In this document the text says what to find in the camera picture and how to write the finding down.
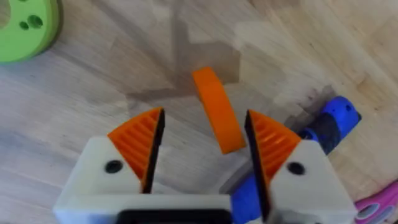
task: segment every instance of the orange ring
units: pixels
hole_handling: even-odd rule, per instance
[[[215,72],[205,67],[192,76],[221,152],[227,154],[245,147],[238,120]]]

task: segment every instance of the blue object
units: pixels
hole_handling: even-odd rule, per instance
[[[298,135],[303,139],[319,142],[325,154],[329,154],[359,123],[361,115],[354,105],[342,96],[330,100],[319,116]]]
[[[244,224],[261,216],[256,177],[251,174],[231,196],[234,224]]]
[[[361,121],[354,105],[342,96],[330,100],[319,116],[298,135],[320,143],[329,154],[338,143]],[[244,224],[261,214],[259,193],[254,174],[247,177],[231,196],[232,216],[235,224]]]

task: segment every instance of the wood grain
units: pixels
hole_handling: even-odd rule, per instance
[[[50,209],[87,140],[155,106],[167,113],[160,167],[197,174],[159,181],[217,191],[248,155],[218,149],[190,76],[204,66],[241,125],[251,108],[298,129],[334,95],[349,98],[363,120],[330,155],[349,194],[398,177],[397,1],[63,0],[63,10],[50,50],[0,66],[0,223],[55,223]]]

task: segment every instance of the green object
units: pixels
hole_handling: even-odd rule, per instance
[[[41,53],[58,31],[57,0],[10,0],[9,4],[10,20],[0,29],[0,63]]]

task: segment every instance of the black screw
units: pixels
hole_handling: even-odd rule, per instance
[[[109,174],[115,174],[123,168],[123,163],[118,160],[109,161],[105,165],[105,172]]]
[[[305,168],[303,164],[299,162],[290,162],[289,164],[287,164],[287,169],[289,170],[289,172],[295,175],[304,175],[305,173]]]

